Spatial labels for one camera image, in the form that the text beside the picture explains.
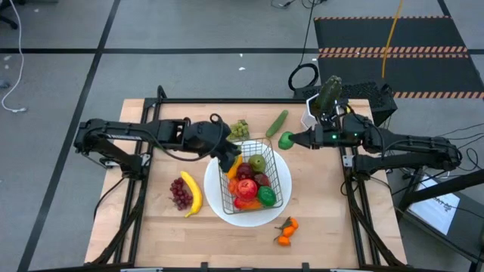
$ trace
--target yellow banana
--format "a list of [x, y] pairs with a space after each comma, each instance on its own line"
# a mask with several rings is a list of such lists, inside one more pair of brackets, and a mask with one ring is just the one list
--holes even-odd
[[188, 216], [197, 214], [200, 211], [200, 208], [202, 208], [203, 196], [197, 182], [187, 172], [181, 171], [180, 175], [188, 187], [190, 187], [190, 191], [194, 196], [194, 202], [191, 204], [190, 211], [185, 215], [187, 218]]

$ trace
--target wooden table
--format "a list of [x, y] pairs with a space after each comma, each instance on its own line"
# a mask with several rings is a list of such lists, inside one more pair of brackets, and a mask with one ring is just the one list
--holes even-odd
[[[142, 99], [125, 100], [119, 120], [139, 122], [143, 102]], [[367, 100], [351, 100], [350, 105], [357, 113], [371, 116]], [[308, 262], [311, 268], [358, 267], [348, 202], [340, 193], [343, 170], [339, 150], [308, 150], [294, 146], [284, 151], [278, 148], [281, 132], [302, 131], [300, 118], [304, 108], [304, 104], [162, 104], [161, 119], [188, 116], [192, 122], [197, 122], [208, 120], [211, 113], [218, 113], [228, 124], [245, 119], [252, 138], [264, 137], [279, 113], [287, 109], [289, 115], [272, 142], [275, 151], [289, 166], [293, 189], [289, 204], [280, 217], [260, 227], [235, 227], [226, 223], [213, 212], [206, 199], [197, 215], [183, 218], [185, 211], [179, 212], [169, 199], [169, 186], [184, 170], [195, 178], [203, 192], [203, 176], [209, 159], [181, 162], [155, 149], [135, 265], [199, 267], [201, 262], [208, 261], [210, 267], [298, 268], [302, 262]], [[134, 152], [135, 142], [116, 141], [116, 144], [128, 153]], [[119, 169], [108, 170], [102, 193], [119, 177]], [[376, 173], [375, 177], [386, 181], [383, 171]], [[395, 256], [405, 263], [388, 187], [372, 180], [366, 184], [374, 229]], [[96, 258], [118, 230], [126, 188], [127, 182], [101, 204], [86, 261]], [[280, 226], [288, 216], [297, 218], [299, 229], [291, 238], [292, 246], [283, 248], [272, 242], [278, 235], [274, 227]], [[366, 262], [371, 263], [368, 239], [362, 229], [361, 233]], [[130, 239], [131, 234], [128, 234], [122, 261], [127, 260]]]

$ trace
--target metal wire basket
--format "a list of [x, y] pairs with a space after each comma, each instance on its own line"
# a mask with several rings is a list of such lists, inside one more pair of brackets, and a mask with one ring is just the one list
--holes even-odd
[[260, 209], [241, 210], [236, 208], [234, 206], [235, 196], [228, 191], [229, 179], [224, 174], [224, 172], [219, 168], [219, 180], [220, 180], [220, 188], [221, 188], [221, 194], [222, 194], [222, 207], [224, 212], [227, 215], [235, 215], [241, 212], [257, 212], [265, 209], [274, 209], [274, 208], [281, 207], [284, 201], [282, 200], [282, 189], [281, 189], [281, 184], [279, 183], [278, 170], [275, 165], [274, 151], [272, 150], [271, 141], [266, 138], [258, 138], [258, 139], [248, 140], [248, 141], [237, 142], [235, 144], [240, 145], [240, 150], [242, 151], [244, 162], [248, 162], [249, 158], [252, 155], [259, 154], [264, 157], [266, 162], [264, 174], [267, 175], [269, 182], [271, 184], [271, 188], [275, 192], [276, 203], [273, 206], [270, 206], [270, 207], [263, 206]]

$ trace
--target black mat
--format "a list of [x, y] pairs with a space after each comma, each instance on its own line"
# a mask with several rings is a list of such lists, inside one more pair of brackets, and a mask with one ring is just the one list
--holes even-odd
[[[338, 75], [344, 82], [368, 82], [381, 79], [382, 58], [323, 57], [318, 59], [319, 73], [324, 81]], [[456, 93], [441, 97], [469, 98], [483, 92], [479, 74], [467, 57], [460, 58], [388, 58], [385, 81], [396, 97], [409, 93]]]
[[[382, 47], [386, 45], [392, 23], [391, 17], [386, 19], [315, 18], [318, 46], [319, 48]], [[403, 17], [397, 21], [392, 46], [465, 46], [465, 44], [450, 17]]]

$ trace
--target green cucumber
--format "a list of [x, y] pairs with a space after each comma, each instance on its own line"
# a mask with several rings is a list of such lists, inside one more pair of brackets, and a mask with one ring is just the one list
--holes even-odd
[[272, 123], [271, 127], [265, 133], [267, 138], [274, 136], [276, 132], [278, 132], [279, 128], [281, 128], [282, 124], [284, 124], [284, 120], [287, 117], [289, 112], [287, 110], [283, 110], [279, 117]]
[[286, 131], [281, 135], [281, 139], [279, 139], [278, 146], [282, 150], [288, 150], [291, 147], [293, 147], [294, 142], [289, 139], [289, 136], [291, 136], [293, 133], [290, 131]]

